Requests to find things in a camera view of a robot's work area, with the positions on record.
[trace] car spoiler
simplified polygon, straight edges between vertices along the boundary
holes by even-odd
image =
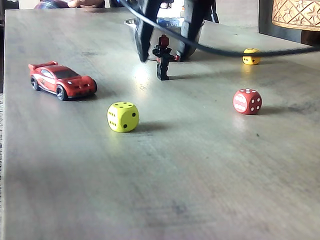
[[[42,63],[42,64],[28,64],[28,67],[30,70],[35,70],[37,68],[46,67],[46,66],[53,66],[53,65],[58,65],[58,63],[56,61],[49,61],[49,62]]]

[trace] metal bowl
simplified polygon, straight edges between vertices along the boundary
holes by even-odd
[[[157,19],[157,22],[161,22],[161,26],[164,26],[164,27],[167,27],[168,29],[180,34],[181,33],[181,27],[182,27],[182,24],[184,22],[184,18],[183,17],[180,17],[180,18],[164,18],[164,17],[159,17]],[[132,41],[132,44],[133,44],[133,47],[135,50],[137,50],[137,47],[136,47],[136,40],[135,40],[135,33],[136,33],[136,19],[135,18],[131,18],[131,19],[127,19],[124,21],[124,24],[129,26],[130,28],[130,35],[131,35],[131,41]],[[198,32],[198,35],[196,36],[195,38],[195,41],[198,43],[199,42],[199,39],[200,39],[200,35],[201,35],[201,31],[202,31],[202,28],[204,26],[205,22],[202,23],[201,27],[200,27],[200,30]],[[159,37],[162,35],[162,34],[165,34],[163,31],[157,29],[157,28],[154,28],[153,29],[153,33],[151,35],[151,38],[150,38],[150,49],[149,49],[149,60],[156,60],[156,57],[152,54],[152,50],[153,48],[158,44],[158,40],[159,40]],[[179,46],[179,40],[175,39],[174,37],[169,37],[169,48],[172,49],[172,52],[171,54],[172,55],[175,55],[177,50],[178,50],[178,46]],[[189,52],[189,54],[187,55],[187,57],[190,57],[192,54],[194,54],[194,52],[196,51],[196,48],[192,48]]]

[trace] wicker lampshade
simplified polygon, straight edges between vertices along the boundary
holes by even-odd
[[[273,0],[274,25],[320,31],[320,0]]]

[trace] cable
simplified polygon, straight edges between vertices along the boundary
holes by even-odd
[[[133,15],[135,15],[137,18],[141,19],[143,22],[146,24],[149,24],[153,26],[154,28],[157,28],[164,33],[168,34],[169,36],[174,37],[175,39],[178,39],[181,42],[184,42],[185,44],[188,44],[194,48],[197,48],[201,51],[215,54],[215,55],[220,55],[220,56],[225,56],[225,57],[242,57],[242,56],[252,56],[252,57],[276,57],[276,56],[286,56],[286,55],[297,55],[297,54],[307,54],[307,53],[314,53],[314,52],[320,52],[320,48],[318,47],[305,47],[305,48],[294,48],[294,49],[285,49],[285,50],[275,50],[275,51],[260,51],[256,53],[243,53],[239,51],[228,51],[220,48],[213,48],[205,45],[201,45],[197,42],[194,42],[192,40],[189,40],[188,38],[181,36],[180,34],[169,30],[166,27],[160,26],[156,22],[150,20],[146,16],[142,15],[135,9],[133,9],[127,2],[126,0],[120,0],[121,4],[126,7]]]

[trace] black lego figure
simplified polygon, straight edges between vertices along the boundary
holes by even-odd
[[[175,56],[171,55],[172,49],[169,46],[169,38],[166,35],[159,37],[158,45],[152,50],[153,55],[156,58],[156,76],[161,81],[169,80],[167,75],[169,62],[175,60]]]

